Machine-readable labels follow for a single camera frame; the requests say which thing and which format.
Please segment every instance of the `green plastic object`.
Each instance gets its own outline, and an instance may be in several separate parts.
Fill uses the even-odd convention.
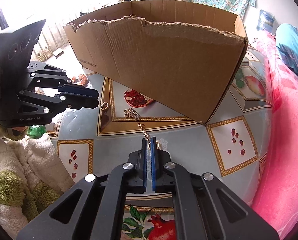
[[[39,139],[46,133],[46,127],[44,125],[32,125],[27,130],[27,135],[33,139]]]

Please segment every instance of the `silver screw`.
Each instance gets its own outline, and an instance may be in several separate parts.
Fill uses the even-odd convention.
[[[95,180],[95,178],[96,178],[95,175],[93,175],[93,174],[87,174],[87,175],[85,176],[85,181],[87,181],[87,182],[92,182],[92,181]]]
[[[203,178],[205,180],[213,180],[213,175],[211,173],[205,173],[203,174]]]
[[[169,163],[166,163],[165,166],[166,166],[167,169],[173,169],[173,168],[175,168],[176,164],[172,163],[172,162],[169,162]]]
[[[132,163],[125,163],[122,167],[125,170],[131,170],[133,168],[133,164]]]

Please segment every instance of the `person's hand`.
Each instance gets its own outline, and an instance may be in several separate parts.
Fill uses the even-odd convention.
[[[28,126],[22,126],[22,127],[14,127],[12,129],[16,130],[16,131],[19,131],[19,132],[23,132],[24,130],[27,129]]]

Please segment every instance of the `gold chain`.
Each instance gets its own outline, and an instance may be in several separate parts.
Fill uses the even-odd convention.
[[[126,118],[133,118],[135,119],[136,122],[140,121],[141,117],[140,115],[136,112],[135,109],[133,108],[129,108],[128,110],[125,110],[125,117]],[[138,126],[141,128],[141,131],[144,133],[144,137],[146,139],[147,142],[149,142],[148,144],[148,148],[150,149],[150,134],[147,132],[145,125],[143,123],[138,123]],[[157,142],[157,149],[160,147],[160,143]]]

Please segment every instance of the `torn cardboard edge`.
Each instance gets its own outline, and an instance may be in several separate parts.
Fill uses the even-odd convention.
[[[173,0],[116,4],[86,14],[64,26],[64,29],[84,67],[154,98],[200,124],[209,122],[218,108],[248,44],[238,15],[202,4]],[[134,30],[134,37],[128,36]],[[150,54],[155,55],[158,62],[153,61]],[[123,55],[133,57],[126,60]],[[188,56],[189,61],[181,55]],[[135,82],[130,78],[132,75],[142,82]],[[158,88],[148,87],[148,79],[153,80],[152,85]],[[186,98],[201,98],[203,102],[197,105],[190,102],[187,107],[175,103],[171,99],[183,94],[181,87],[192,93]],[[166,96],[157,93],[159,89],[166,91]]]

